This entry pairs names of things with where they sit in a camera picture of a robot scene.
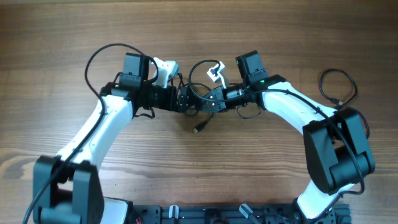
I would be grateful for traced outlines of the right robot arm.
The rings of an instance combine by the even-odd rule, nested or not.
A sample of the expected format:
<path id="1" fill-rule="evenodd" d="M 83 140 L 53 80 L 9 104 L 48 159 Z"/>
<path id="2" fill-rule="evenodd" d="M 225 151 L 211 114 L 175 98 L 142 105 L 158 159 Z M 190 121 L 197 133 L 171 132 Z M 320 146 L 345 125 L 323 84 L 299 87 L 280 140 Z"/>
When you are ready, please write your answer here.
<path id="1" fill-rule="evenodd" d="M 297 91 L 284 77 L 270 76 L 256 50 L 237 56 L 235 61 L 240 84 L 222 84 L 215 93 L 196 97 L 210 103 L 214 111 L 256 103 L 302 134 L 311 178 L 295 203 L 302 220 L 315 223 L 344 195 L 361 195 L 364 178 L 376 168 L 361 113 L 344 104 L 323 106 Z"/>

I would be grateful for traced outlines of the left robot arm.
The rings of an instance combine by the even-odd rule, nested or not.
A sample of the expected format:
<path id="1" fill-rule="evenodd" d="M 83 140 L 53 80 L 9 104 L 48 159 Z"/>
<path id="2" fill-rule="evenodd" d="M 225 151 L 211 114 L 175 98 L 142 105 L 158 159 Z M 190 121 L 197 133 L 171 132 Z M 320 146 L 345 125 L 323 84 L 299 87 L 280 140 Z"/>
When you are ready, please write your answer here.
<path id="1" fill-rule="evenodd" d="M 142 223 L 131 201 L 103 195 L 99 170 L 118 134 L 140 107 L 174 110 L 177 91 L 169 81 L 173 60 L 127 53 L 117 78 L 97 93 L 98 103 L 76 136 L 55 156 L 34 164 L 33 200 L 24 220 L 34 223 Z"/>

